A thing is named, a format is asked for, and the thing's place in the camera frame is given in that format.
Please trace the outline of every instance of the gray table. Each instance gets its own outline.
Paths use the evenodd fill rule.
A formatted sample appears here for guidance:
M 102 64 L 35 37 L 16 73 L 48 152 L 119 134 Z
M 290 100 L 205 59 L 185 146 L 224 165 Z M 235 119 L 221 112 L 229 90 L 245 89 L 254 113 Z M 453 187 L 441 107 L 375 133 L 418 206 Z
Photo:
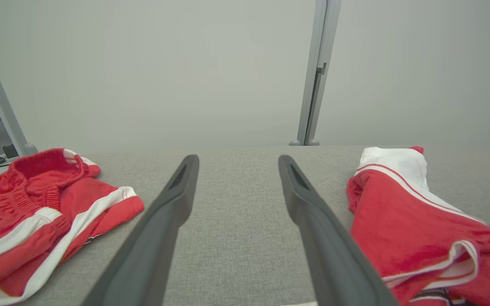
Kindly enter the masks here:
M 315 300 L 299 232 L 282 196 L 279 155 L 291 155 L 346 227 L 345 188 L 364 147 L 268 147 L 87 155 L 100 179 L 150 205 L 188 153 L 200 157 L 192 215 L 181 228 L 165 305 L 297 304 Z M 490 225 L 490 152 L 425 148 L 430 190 Z M 138 218 L 87 244 L 23 305 L 75 306 Z

